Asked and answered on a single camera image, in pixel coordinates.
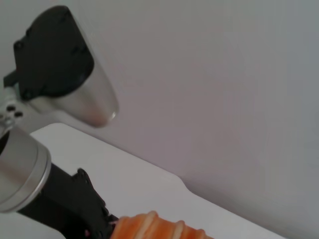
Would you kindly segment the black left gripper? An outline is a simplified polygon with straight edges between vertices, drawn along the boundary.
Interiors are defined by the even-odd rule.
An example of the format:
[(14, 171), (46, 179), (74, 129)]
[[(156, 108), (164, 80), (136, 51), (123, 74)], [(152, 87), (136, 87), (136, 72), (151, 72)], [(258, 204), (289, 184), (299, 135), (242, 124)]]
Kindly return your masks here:
[(18, 211), (66, 239), (109, 239), (118, 218), (106, 208), (85, 170), (69, 175), (55, 164), (40, 193)]

